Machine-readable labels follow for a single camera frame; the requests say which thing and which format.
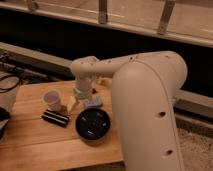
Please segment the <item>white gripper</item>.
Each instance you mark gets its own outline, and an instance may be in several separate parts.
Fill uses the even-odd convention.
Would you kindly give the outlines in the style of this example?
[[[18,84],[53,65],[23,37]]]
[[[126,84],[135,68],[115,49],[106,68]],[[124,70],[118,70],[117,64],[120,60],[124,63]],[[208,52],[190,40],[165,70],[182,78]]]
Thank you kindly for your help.
[[[92,79],[90,77],[77,77],[75,79],[74,95],[77,99],[86,99],[86,103],[93,103],[93,98],[89,98],[92,95]],[[70,113],[78,101],[74,96],[71,96],[67,104],[67,112]]]

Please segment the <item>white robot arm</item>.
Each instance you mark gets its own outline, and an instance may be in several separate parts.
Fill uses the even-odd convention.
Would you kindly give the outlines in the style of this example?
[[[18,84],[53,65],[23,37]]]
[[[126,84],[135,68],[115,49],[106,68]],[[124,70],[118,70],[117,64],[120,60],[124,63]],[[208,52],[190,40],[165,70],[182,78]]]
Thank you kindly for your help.
[[[94,56],[70,64],[74,94],[85,99],[96,77],[110,77],[126,171],[184,171],[173,110],[173,97],[187,77],[183,58],[172,51],[99,60]]]

